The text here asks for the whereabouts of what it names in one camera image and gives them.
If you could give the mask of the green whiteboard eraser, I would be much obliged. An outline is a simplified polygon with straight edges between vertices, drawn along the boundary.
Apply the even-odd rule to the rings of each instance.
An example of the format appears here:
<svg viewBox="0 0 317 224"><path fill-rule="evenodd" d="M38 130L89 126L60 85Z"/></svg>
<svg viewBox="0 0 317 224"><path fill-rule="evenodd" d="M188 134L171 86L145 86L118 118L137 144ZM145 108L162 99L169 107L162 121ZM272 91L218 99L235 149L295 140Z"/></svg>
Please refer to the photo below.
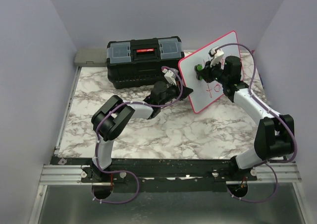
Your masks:
<svg viewBox="0 0 317 224"><path fill-rule="evenodd" d="M197 64L197 65L195 65L195 67L194 67L194 70L195 70L195 73L196 73L196 78L197 78L198 80L203 80L202 73L201 73L201 71L202 71L203 69L204 69L204 68L203 68L203 66L202 66L201 64Z"/></svg>

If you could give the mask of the pink framed whiteboard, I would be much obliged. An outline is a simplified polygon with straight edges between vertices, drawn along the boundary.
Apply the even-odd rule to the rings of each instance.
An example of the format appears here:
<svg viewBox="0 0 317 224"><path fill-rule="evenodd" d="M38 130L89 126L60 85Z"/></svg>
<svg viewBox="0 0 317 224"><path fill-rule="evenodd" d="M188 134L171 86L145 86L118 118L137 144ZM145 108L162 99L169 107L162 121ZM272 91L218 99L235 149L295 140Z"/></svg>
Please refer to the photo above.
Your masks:
<svg viewBox="0 0 317 224"><path fill-rule="evenodd" d="M194 113L200 113L222 95L231 96L236 86L243 81L244 71L237 43L236 32L228 32L185 56L178 63L184 85L193 89L193 92L189 95L189 99ZM223 73L217 81L207 83L204 80L196 78L194 67L197 64L201 64L204 68L205 63L211 60L209 51L214 47L220 47L224 52L221 61Z"/></svg>

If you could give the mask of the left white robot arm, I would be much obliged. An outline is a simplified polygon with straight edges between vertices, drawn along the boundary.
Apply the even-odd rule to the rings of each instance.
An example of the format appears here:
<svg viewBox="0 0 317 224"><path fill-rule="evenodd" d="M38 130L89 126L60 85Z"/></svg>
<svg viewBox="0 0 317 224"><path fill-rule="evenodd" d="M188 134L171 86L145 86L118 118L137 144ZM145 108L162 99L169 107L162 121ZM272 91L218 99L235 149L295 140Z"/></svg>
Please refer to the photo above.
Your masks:
<svg viewBox="0 0 317 224"><path fill-rule="evenodd" d="M109 178L109 166L112 163L111 153L114 140L123 132L131 119L153 119L161 109L187 98L193 89L177 82L168 85L166 82L155 83L150 94L141 101L125 101L113 95L92 117L91 123L97 141L93 163L93 177L99 182Z"/></svg>

